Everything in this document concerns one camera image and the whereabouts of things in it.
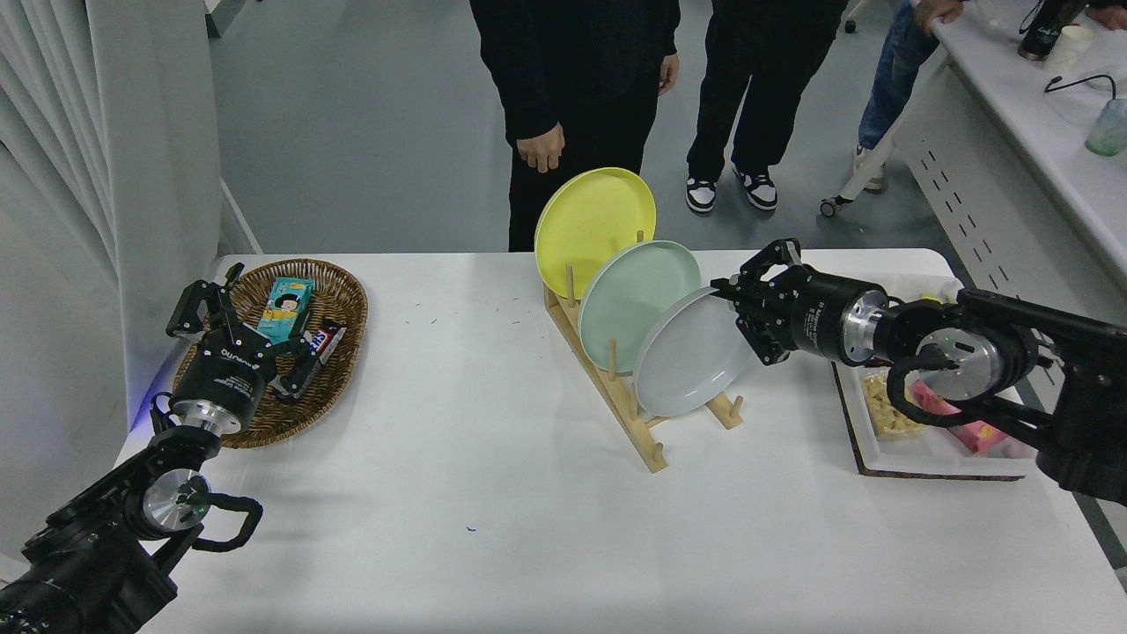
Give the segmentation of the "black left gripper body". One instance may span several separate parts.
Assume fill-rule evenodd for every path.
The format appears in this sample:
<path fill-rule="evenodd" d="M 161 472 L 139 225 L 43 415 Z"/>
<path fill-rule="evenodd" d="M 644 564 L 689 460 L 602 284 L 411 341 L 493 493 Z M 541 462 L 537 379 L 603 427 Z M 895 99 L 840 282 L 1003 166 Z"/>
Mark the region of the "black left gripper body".
<path fill-rule="evenodd" d="M 252 421 L 267 382 L 276 376 L 269 348 L 270 340 L 247 325 L 234 334 L 225 328 L 211 329 L 174 389 L 174 414 L 185 418 L 189 407 L 201 402 L 224 409 L 238 422 Z"/>

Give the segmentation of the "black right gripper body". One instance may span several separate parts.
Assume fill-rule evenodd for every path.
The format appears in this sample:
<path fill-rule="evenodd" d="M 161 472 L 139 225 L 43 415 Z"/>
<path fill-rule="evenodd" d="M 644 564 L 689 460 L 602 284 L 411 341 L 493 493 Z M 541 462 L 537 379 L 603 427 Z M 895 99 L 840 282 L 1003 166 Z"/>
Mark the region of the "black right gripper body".
<path fill-rule="evenodd" d="M 869 282 L 829 276 L 814 269 L 786 269 L 782 285 L 792 291 L 789 332 L 797 349 L 820 354 L 841 364 L 864 364 L 870 342 L 862 333 L 870 304 Z"/>

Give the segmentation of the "person's right hand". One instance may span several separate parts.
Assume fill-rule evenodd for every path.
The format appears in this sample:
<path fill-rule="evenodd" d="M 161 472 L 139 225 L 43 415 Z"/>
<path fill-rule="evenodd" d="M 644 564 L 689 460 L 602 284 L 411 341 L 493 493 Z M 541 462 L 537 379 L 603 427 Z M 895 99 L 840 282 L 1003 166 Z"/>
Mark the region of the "person's right hand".
<path fill-rule="evenodd" d="M 564 137 L 564 125 L 560 123 L 539 136 L 515 141 L 520 159 L 529 167 L 536 169 L 538 173 L 548 173 L 550 170 L 559 168 L 560 159 L 564 157 L 564 148 L 566 148 L 566 137 Z"/>

